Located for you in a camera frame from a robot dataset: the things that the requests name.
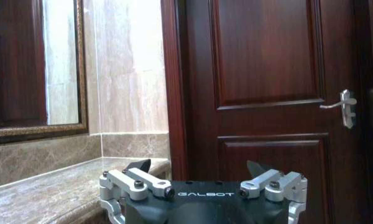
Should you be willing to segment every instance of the raised door panel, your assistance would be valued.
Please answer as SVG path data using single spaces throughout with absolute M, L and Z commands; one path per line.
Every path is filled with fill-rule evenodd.
M 296 171 L 308 178 L 308 208 L 301 224 L 328 223 L 328 193 L 331 177 L 327 163 L 325 138 L 307 140 L 279 138 L 220 138 L 219 170 L 225 181 L 249 180 L 247 161 L 259 161 L 285 173 Z
M 0 126 L 17 125 L 47 125 L 41 0 L 0 0 Z
M 212 0 L 211 10 L 217 107 L 320 101 L 317 0 Z

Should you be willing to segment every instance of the silver door handle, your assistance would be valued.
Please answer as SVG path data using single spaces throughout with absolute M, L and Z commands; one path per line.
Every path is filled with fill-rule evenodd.
M 319 107 L 320 107 L 321 109 L 332 109 L 332 108 L 335 108 L 335 107 L 337 107 L 337 106 L 341 106 L 341 105 L 344 105 L 344 104 L 356 105 L 356 103 L 357 103 L 356 99 L 355 99 L 355 98 L 349 98 L 349 99 L 347 99 L 347 100 L 341 100 L 339 103 L 336 103 L 336 104 L 333 104 L 333 105 L 328 105 L 328 106 L 321 105 L 321 106 L 319 106 Z
M 355 113 L 355 105 L 357 101 L 352 97 L 352 92 L 349 90 L 344 90 L 340 93 L 340 102 L 333 105 L 321 105 L 321 109 L 332 109 L 335 107 L 341 106 L 341 115 L 343 115 L 343 124 L 347 128 L 352 129 L 356 121 L 356 113 Z

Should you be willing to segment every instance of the mirror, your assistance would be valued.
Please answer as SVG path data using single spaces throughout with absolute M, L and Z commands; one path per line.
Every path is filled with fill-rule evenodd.
M 81 2 L 0 0 L 0 137 L 87 132 Z

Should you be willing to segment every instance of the silver metal bracket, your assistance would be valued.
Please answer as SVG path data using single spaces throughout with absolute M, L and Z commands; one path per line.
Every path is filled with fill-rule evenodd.
M 353 98 L 353 93 L 349 90 L 344 90 L 340 93 L 340 102 L 333 105 L 321 105 L 321 109 L 332 109 L 335 107 L 341 106 L 341 115 L 343 115 L 343 124 L 347 128 L 352 129 L 356 125 L 356 113 L 355 113 L 355 105 L 357 101 Z
M 275 169 L 271 169 L 255 179 L 241 182 L 241 197 L 247 199 L 260 197 L 260 192 L 264 190 L 265 186 L 271 183 L 271 181 L 276 181 L 279 179 L 280 172 Z
M 113 224 L 125 224 L 119 201 L 127 194 L 135 201 L 144 200 L 148 197 L 147 184 L 133 180 L 119 170 L 105 172 L 100 176 L 101 207 L 107 209 Z
M 241 182 L 240 195 L 247 199 L 257 198 L 264 189 L 269 201 L 281 202 L 285 198 L 291 201 L 288 222 L 297 224 L 300 213 L 307 207 L 307 178 L 300 173 L 283 175 L 280 171 L 271 169 L 251 181 Z
M 137 168 L 128 169 L 125 175 L 135 180 L 143 180 L 156 197 L 171 199 L 175 196 L 175 190 L 168 180 L 159 179 Z

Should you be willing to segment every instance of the bolt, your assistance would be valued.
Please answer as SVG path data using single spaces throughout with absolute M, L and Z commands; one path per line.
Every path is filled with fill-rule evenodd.
M 240 194 L 240 196 L 241 196 L 243 198 L 248 198 L 248 196 L 249 196 L 249 192 L 248 192 L 245 189 L 241 189 L 241 190 L 239 191 L 239 194 Z
M 175 197 L 176 191 L 172 187 L 165 188 L 164 190 L 164 197 L 169 200 Z
M 271 186 L 273 189 L 280 189 L 280 182 L 277 182 L 277 181 L 271 181 L 271 182 L 269 182 L 269 186 Z
M 144 187 L 144 182 L 140 181 L 140 180 L 135 181 L 135 187 L 136 187 L 137 189 L 141 189 L 141 188 Z

